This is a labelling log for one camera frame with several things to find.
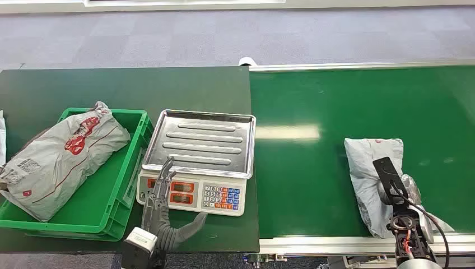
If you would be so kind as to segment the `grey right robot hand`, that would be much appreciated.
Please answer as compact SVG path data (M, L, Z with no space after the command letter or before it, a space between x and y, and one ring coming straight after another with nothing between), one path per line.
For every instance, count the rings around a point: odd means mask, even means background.
M404 184L406 191L408 193L408 199L413 202L415 205L420 206L422 205L421 193L415 180L408 174L403 174L401 176L401 182ZM383 184L381 181L378 181L376 184L378 195L380 200L385 205L392 205L388 195L386 194Z

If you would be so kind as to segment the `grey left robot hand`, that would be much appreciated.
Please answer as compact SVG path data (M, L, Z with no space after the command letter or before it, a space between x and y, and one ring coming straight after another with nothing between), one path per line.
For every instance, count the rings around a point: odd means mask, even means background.
M208 213L201 212L192 222L180 228L170 225L167 199L171 180L176 174L170 170L173 164L174 158L168 157L143 208L142 229L157 237L156 248L162 251L171 251L194 236L203 228L208 216Z

